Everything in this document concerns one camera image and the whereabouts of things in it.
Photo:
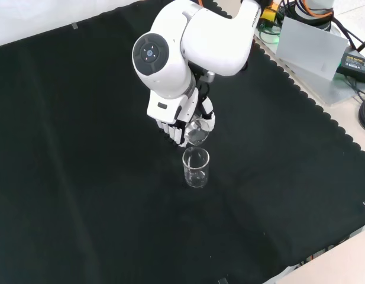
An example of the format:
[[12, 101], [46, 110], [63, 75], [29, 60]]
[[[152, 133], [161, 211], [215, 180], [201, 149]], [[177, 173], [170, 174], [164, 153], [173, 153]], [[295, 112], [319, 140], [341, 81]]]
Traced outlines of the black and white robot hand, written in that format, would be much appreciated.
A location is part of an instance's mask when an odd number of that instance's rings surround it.
[[191, 96], [181, 95], [166, 99], [155, 91], [150, 92], [147, 115], [154, 119], [173, 143], [180, 147], [192, 144], [187, 129], [197, 121], [204, 121], [204, 126], [211, 132], [215, 127], [215, 113], [210, 98], [195, 88]]

